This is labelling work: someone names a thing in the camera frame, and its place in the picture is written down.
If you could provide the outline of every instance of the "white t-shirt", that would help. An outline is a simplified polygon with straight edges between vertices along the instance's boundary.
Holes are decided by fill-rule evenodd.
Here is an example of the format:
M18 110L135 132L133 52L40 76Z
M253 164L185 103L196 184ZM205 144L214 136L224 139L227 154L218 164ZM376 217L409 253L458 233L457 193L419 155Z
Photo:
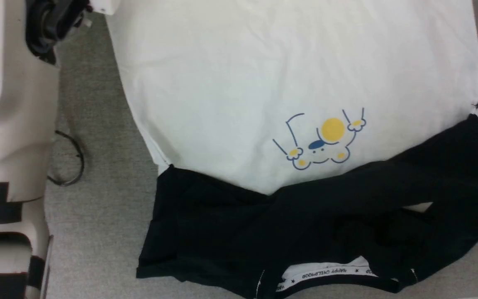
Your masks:
M161 169L264 194L388 159L477 110L471 0L125 0L108 25Z

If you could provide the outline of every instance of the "garment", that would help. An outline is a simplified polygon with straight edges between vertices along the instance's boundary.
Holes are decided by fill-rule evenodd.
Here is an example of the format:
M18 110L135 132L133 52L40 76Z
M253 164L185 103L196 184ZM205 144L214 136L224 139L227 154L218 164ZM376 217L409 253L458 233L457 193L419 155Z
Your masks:
M477 112L471 0L123 0L107 20L163 170L268 195Z
M403 208L424 202L433 204L423 213ZM269 196L171 166L158 178L137 275L248 299L336 283L398 292L477 241L478 117L470 115L391 159ZM342 267L300 273L307 263ZM348 272L363 265L368 273ZM296 275L303 279L289 286L284 278Z

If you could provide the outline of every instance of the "wire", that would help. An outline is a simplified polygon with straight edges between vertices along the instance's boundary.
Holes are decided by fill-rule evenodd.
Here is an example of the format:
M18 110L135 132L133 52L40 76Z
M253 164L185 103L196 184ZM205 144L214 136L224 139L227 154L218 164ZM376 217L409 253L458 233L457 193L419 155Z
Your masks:
M68 139L71 142L71 144L73 144L73 146L75 147L75 149L78 153L77 157L80 159L80 170L78 171L78 174L75 176L75 178L73 178L72 180L69 180L69 181L55 180L54 178L51 178L51 176L47 176L47 179L49 181L51 181L53 184L57 185L57 186L68 187L68 186L76 184L78 181L80 181L80 179L82 178L82 175L84 174L84 165L85 165L84 154L82 153L82 149L80 148L80 145L78 144L78 142L74 138L72 138L68 134L60 132L58 130L56 130L55 133L57 133L58 135Z

